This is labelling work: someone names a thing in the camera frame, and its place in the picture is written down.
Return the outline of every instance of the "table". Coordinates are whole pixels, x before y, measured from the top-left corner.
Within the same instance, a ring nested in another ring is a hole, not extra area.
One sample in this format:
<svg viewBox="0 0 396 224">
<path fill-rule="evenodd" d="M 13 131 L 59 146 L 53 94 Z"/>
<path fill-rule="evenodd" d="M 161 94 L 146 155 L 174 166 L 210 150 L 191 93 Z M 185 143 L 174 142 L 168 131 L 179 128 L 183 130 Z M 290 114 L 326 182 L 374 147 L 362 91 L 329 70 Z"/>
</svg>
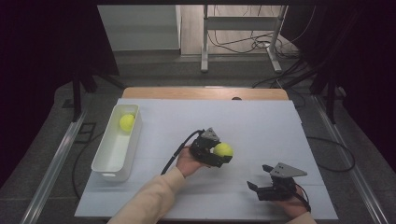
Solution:
<svg viewBox="0 0 396 224">
<path fill-rule="evenodd" d="M 235 96 L 243 100 L 231 101 Z M 127 88 L 122 97 L 118 104 L 138 104 L 143 120 L 131 177 L 112 183 L 92 172 L 76 217 L 114 216 L 144 183 L 161 172 L 195 128 L 212 126 L 220 141 L 233 146 L 233 160 L 219 169 L 200 169 L 189 178 L 164 220 L 286 220 L 279 207 L 260 202 L 247 186 L 247 181 L 270 186 L 271 178 L 262 165 L 275 166 L 279 161 L 308 172 L 296 181 L 310 196 L 314 218 L 337 219 L 301 121 L 283 90 Z M 282 135 L 288 141 L 281 141 Z"/>
</svg>

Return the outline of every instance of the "gray floor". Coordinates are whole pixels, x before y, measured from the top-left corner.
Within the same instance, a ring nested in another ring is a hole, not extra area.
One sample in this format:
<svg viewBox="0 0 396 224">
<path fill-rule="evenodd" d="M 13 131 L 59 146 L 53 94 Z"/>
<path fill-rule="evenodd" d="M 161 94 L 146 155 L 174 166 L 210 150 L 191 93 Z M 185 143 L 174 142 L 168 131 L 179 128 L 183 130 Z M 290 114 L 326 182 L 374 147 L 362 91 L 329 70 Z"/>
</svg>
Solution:
<svg viewBox="0 0 396 224">
<path fill-rule="evenodd" d="M 114 78 L 126 86 L 250 88 L 256 81 L 276 76 L 268 59 L 265 56 L 257 55 L 211 56 L 207 74 L 200 72 L 200 58 L 193 56 L 146 55 L 142 57 L 117 53 L 116 59 L 121 76 Z M 293 62 L 283 60 L 281 65 L 285 69 L 290 67 Z M 122 95 L 122 90 L 112 84 L 99 77 L 95 77 L 95 80 L 98 90 L 93 94 L 93 100 L 84 120 L 85 123 L 96 123 L 93 136 L 105 130 L 112 107 Z M 314 98 L 309 94 L 308 87 L 311 81 L 308 79 L 299 83 L 293 90 L 288 91 L 288 94 L 300 114 L 306 135 L 330 138 Z M 268 84 L 263 84 L 259 88 L 268 88 L 268 86 Z M 0 223 L 19 223 L 21 221 L 73 118 L 73 109 L 64 104 L 65 101 L 72 99 L 71 84 L 68 83 L 59 88 L 54 97 L 55 104 L 40 133 L 11 178 L 0 190 Z M 394 205 L 396 174 L 342 107 L 342 100 L 336 101 L 334 112 L 336 127 L 343 136 L 346 146 L 356 156 L 357 165 L 382 205 L 389 223 L 396 223 Z M 84 140 L 86 137 L 81 134 L 78 136 L 78 140 Z M 83 192 L 100 139 L 99 137 L 87 147 L 84 144 L 76 143 L 72 146 L 37 223 L 104 223 L 103 220 L 74 217 L 78 197 L 73 191 L 72 184 L 73 166 L 78 154 L 83 150 L 75 171 L 78 193 Z M 315 140 L 309 140 L 309 143 L 317 162 L 329 166 L 344 167 L 340 153 L 334 145 Z M 332 173 L 322 169 L 320 171 L 340 218 L 339 223 L 374 223 L 349 173 Z"/>
</svg>

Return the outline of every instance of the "white plastic container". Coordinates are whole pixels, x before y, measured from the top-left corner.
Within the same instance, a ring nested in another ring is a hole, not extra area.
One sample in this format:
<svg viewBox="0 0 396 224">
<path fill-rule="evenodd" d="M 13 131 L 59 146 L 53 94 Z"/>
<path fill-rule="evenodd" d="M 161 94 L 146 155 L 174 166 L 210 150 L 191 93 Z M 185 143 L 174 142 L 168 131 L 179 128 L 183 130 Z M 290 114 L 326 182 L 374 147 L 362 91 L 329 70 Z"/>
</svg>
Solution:
<svg viewBox="0 0 396 224">
<path fill-rule="evenodd" d="M 134 126 L 129 133 L 120 127 L 120 118 L 125 114 L 134 115 Z M 127 180 L 141 128 L 142 119 L 138 105 L 115 105 L 93 159 L 92 170 L 107 181 Z"/>
</svg>

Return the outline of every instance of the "floor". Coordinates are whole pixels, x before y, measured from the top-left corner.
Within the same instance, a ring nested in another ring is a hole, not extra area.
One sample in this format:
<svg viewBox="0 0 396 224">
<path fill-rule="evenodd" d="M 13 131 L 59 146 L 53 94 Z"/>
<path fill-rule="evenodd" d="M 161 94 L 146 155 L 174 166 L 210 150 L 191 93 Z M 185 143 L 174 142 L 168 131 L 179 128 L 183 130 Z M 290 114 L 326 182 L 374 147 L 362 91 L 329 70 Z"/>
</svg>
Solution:
<svg viewBox="0 0 396 224">
<path fill-rule="evenodd" d="M 250 8 L 244 7 L 242 13 L 249 13 Z M 221 15 L 226 14 L 219 7 Z M 219 42 L 232 39 L 220 39 Z M 235 47 L 239 50 L 251 46 Z M 155 54 L 134 55 L 131 52 L 115 52 L 120 69 L 120 76 L 113 77 L 126 86 L 223 86 L 251 88 L 258 81 L 277 77 L 269 59 L 263 54 L 232 54 L 223 49 L 211 52 L 209 57 L 209 72 L 200 72 L 200 47 L 188 49 L 184 47 L 182 55 Z M 291 67 L 295 60 L 282 59 L 282 67 Z M 284 77 L 277 80 L 276 86 L 289 80 Z M 78 197 L 84 190 L 91 173 L 92 158 L 100 143 L 100 134 L 106 128 L 113 105 L 122 95 L 122 90 L 95 77 L 98 90 L 95 93 L 83 94 L 83 99 L 90 95 L 91 102 L 87 106 L 87 115 L 83 122 L 95 124 L 90 143 L 84 141 L 87 134 L 80 133 L 77 140 L 65 158 L 59 176 L 54 183 L 49 197 L 42 210 L 38 211 L 36 223 L 105 223 L 105 219 L 85 219 L 74 217 L 78 205 Z M 342 95 L 338 92 L 335 102 L 336 124 L 326 124 L 321 104 L 325 102 L 325 92 L 314 96 L 309 92 L 312 79 L 307 79 L 288 90 L 290 99 L 299 113 L 305 134 L 326 139 L 332 139 L 334 129 L 341 136 L 342 143 L 355 155 L 357 166 L 350 172 L 335 173 L 320 169 L 323 180 L 328 188 L 339 216 L 338 223 L 396 223 L 396 174 L 389 168 L 375 146 L 362 132 L 359 126 L 348 115 L 342 106 Z M 269 88 L 272 82 L 263 82 L 257 88 Z M 7 183 L 0 189 L 0 223 L 19 223 L 29 203 L 35 195 L 44 173 L 64 139 L 70 121 L 73 118 L 72 85 L 68 83 L 56 91 L 55 103 L 43 124 L 40 133 L 30 146 L 20 165 L 16 168 Z M 308 139 L 312 152 L 318 163 L 335 168 L 345 168 L 342 149 L 334 143 L 324 143 Z M 370 214 L 370 204 L 363 200 L 367 191 L 361 191 L 357 177 L 363 177 L 363 185 L 374 194 L 375 202 L 379 203 L 388 222 L 376 222 Z"/>
</svg>

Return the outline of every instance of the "yellow tennis ball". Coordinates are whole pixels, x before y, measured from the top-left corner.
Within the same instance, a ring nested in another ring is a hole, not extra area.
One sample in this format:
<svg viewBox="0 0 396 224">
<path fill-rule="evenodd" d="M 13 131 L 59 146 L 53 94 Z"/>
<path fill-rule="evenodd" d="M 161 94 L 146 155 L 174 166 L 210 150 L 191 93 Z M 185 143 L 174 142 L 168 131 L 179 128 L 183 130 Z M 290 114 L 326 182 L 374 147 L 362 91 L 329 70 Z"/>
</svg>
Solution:
<svg viewBox="0 0 396 224">
<path fill-rule="evenodd" d="M 219 143 L 213 149 L 213 153 L 221 157 L 233 156 L 233 149 L 227 143 Z"/>
<path fill-rule="evenodd" d="M 132 114 L 126 114 L 123 115 L 120 119 L 120 127 L 125 131 L 125 132 L 130 132 L 132 130 L 132 127 L 134 126 L 134 115 Z"/>
</svg>

